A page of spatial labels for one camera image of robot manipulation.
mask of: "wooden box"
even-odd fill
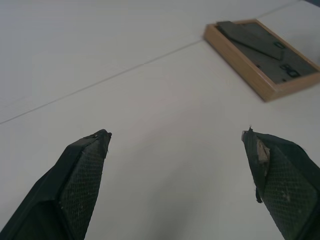
[[[294,49],[290,44],[281,39],[278,35],[268,29],[265,25],[256,19],[234,22],[235,24],[255,23],[264,28],[268,35],[274,36],[283,46],[294,52],[301,61],[314,69],[314,72],[308,75],[302,75],[283,82],[271,80],[259,67],[252,62],[231,40],[222,34],[217,28],[217,24],[209,24],[204,33],[204,39],[208,41],[225,60],[244,78],[244,80],[260,95],[264,101],[271,101],[285,95],[298,92],[302,89],[311,87],[320,82],[320,68]]]

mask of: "wooden frame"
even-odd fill
[[[249,60],[231,41],[229,41],[217,28],[216,24],[208,24],[204,39],[208,41],[225,60],[244,78],[244,80],[260,95],[260,97],[268,102],[302,89],[309,88],[320,82],[320,68],[294,47],[276,35],[273,31],[259,22],[257,19],[236,21],[235,24],[257,23],[270,34],[275,36],[287,48],[294,51],[301,58],[307,61],[318,72],[308,76],[298,77],[295,80],[284,82],[281,84],[274,83],[267,77],[251,60]]]

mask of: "white surface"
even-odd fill
[[[320,65],[320,7],[299,1],[259,20],[311,61]]]
[[[294,0],[3,0],[0,123]]]
[[[281,240],[242,130],[320,165],[320,85],[262,100],[205,42],[0,125],[0,228],[66,145],[113,133],[88,240]]]

